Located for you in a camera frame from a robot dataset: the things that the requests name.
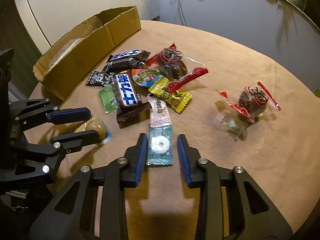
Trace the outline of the jelly cup snack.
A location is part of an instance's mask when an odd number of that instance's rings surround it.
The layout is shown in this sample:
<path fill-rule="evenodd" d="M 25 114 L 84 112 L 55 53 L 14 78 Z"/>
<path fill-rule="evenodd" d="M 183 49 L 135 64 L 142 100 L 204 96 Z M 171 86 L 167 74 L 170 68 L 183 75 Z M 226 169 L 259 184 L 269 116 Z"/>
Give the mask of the jelly cup snack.
<path fill-rule="evenodd" d="M 89 130 L 95 130 L 99 133 L 99 141 L 94 145 L 94 148 L 99 148 L 111 140 L 111 132 L 99 116 L 95 116 L 84 122 L 75 130 L 75 133 Z"/>

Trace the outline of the green candy packet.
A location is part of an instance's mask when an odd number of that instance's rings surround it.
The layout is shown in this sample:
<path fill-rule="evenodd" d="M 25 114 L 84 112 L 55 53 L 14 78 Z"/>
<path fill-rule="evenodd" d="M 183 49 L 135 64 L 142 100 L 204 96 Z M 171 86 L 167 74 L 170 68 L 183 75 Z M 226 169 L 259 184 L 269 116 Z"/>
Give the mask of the green candy packet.
<path fill-rule="evenodd" d="M 111 85 L 108 85 L 98 92 L 104 113 L 111 113 L 118 108 L 116 96 Z"/>

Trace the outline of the black patterned candy packet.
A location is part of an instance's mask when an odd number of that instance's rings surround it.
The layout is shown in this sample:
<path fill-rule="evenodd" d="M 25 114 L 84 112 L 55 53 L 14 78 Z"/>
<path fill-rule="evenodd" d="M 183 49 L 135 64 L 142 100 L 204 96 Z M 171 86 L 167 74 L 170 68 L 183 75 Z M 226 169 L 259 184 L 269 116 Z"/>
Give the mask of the black patterned candy packet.
<path fill-rule="evenodd" d="M 90 87 L 106 87 L 111 83 L 111 76 L 105 72 L 93 71 L 85 85 Z"/>

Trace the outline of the Snickers bar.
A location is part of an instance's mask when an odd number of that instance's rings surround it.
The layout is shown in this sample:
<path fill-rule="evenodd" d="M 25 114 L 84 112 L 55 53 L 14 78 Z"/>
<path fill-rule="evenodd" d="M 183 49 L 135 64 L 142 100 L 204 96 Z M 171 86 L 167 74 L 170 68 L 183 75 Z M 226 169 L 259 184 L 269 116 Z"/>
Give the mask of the Snickers bar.
<path fill-rule="evenodd" d="M 133 49 L 110 55 L 103 68 L 104 73 L 118 72 L 127 69 L 143 69 L 150 56 L 146 50 Z"/>
<path fill-rule="evenodd" d="M 121 73 L 112 73 L 112 86 L 118 103 L 116 117 L 118 124 L 124 123 L 151 109 L 149 102 L 142 102 L 129 70 Z"/>

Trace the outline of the red clear snack bag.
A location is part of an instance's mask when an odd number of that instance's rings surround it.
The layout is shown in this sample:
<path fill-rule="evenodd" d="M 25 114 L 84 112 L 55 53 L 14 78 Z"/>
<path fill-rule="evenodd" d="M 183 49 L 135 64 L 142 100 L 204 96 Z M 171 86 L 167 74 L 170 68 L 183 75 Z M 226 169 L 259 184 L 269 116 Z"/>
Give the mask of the red clear snack bag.
<path fill-rule="evenodd" d="M 169 94 L 209 73 L 208 68 L 203 63 L 177 50 L 174 43 L 150 57 L 145 62 L 145 66 L 148 69 L 159 70 L 169 80 L 165 88 L 165 91 Z"/>
<path fill-rule="evenodd" d="M 220 90 L 217 93 L 224 108 L 214 119 L 214 127 L 231 134 L 234 141 L 243 137 L 247 128 L 263 115 L 281 111 L 280 104 L 260 81 L 244 87 L 238 93 Z"/>

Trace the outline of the mint candy teal packet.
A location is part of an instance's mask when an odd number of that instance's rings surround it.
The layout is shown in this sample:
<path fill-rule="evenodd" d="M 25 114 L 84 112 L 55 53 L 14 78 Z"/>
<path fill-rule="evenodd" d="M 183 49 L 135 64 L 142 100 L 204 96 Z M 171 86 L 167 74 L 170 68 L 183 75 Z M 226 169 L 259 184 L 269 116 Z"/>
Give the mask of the mint candy teal packet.
<path fill-rule="evenodd" d="M 146 165 L 171 166 L 173 164 L 171 140 L 173 126 L 149 127 Z"/>

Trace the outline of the round lid jelly cup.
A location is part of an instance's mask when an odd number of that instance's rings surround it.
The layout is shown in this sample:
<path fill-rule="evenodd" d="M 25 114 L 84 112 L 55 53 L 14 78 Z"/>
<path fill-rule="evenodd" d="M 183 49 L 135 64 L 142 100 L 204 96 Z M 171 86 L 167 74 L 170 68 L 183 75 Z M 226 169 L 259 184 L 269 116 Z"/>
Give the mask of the round lid jelly cup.
<path fill-rule="evenodd" d="M 162 73 L 157 69 L 132 69 L 131 76 L 137 85 L 147 88 L 153 86 L 163 77 Z"/>

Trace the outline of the yellow candy packet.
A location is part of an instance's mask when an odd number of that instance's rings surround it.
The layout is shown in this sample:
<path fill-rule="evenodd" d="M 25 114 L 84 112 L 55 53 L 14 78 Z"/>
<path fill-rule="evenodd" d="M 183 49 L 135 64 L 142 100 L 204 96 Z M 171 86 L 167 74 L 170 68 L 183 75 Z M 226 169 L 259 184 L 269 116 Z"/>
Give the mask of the yellow candy packet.
<path fill-rule="evenodd" d="M 179 90 L 169 94 L 165 90 L 168 84 L 169 80 L 166 77 L 161 77 L 149 88 L 149 92 L 168 103 L 175 112 L 181 113 L 193 96 L 189 92 L 180 92 Z"/>

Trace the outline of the cardboard box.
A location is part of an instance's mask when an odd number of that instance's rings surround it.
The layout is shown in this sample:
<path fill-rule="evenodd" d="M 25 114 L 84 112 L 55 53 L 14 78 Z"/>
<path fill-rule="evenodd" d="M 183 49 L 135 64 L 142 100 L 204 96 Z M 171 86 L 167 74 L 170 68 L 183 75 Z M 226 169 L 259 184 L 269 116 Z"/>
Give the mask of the cardboard box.
<path fill-rule="evenodd" d="M 34 75 L 54 96 L 66 100 L 107 54 L 140 29 L 136 7 L 104 10 L 52 45 L 34 64 Z"/>

